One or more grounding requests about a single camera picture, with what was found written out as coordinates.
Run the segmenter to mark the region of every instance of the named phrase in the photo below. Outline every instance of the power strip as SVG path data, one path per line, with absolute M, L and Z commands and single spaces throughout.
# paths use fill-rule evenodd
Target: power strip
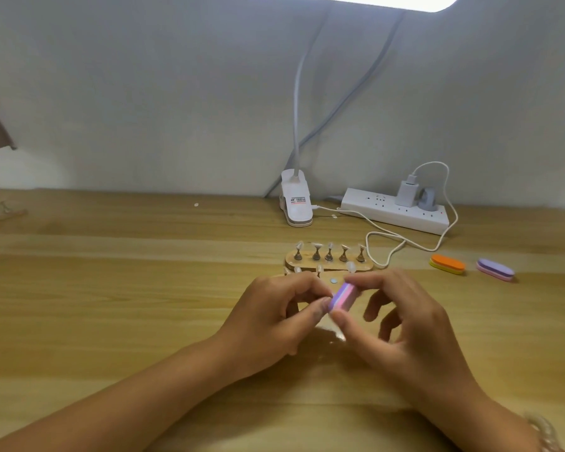
M 437 211 L 425 211 L 418 206 L 407 208 L 396 205 L 394 196 L 358 189 L 345 192 L 341 209 L 360 212 L 377 222 L 439 235 L 450 225 L 444 206 L 439 205 Z

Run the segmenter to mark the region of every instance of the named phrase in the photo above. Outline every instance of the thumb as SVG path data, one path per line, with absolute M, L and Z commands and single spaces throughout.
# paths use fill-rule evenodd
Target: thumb
M 390 353 L 391 345 L 371 335 L 343 309 L 335 309 L 330 314 L 333 322 L 343 332 L 347 343 L 356 353 L 372 366 L 381 366 Z
M 320 298 L 304 307 L 289 319 L 284 320 L 281 325 L 285 329 L 288 339 L 299 344 L 326 315 L 330 302 L 331 298 Z

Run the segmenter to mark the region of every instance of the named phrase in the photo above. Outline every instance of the gray plug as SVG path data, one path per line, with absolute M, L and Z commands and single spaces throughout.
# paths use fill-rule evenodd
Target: gray plug
M 435 188 L 425 187 L 421 191 L 421 197 L 419 198 L 419 208 L 421 208 L 423 211 L 437 211 Z

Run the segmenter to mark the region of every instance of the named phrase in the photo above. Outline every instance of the white wall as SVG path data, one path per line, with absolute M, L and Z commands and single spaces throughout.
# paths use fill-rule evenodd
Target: white wall
M 259 195 L 292 145 L 322 0 L 0 0 L 0 187 Z M 396 11 L 336 4 L 302 87 L 307 133 Z M 565 0 L 410 13 L 377 77 L 303 158 L 313 195 L 452 167 L 459 203 L 565 207 Z M 422 181 L 439 183 L 441 171 Z

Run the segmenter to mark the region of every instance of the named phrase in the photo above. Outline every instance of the forearm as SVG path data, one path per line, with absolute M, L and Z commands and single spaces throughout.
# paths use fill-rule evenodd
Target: forearm
M 213 339 L 0 440 L 0 452 L 142 451 L 193 406 L 233 382 Z
M 535 429 L 483 391 L 423 413 L 463 452 L 539 452 Z

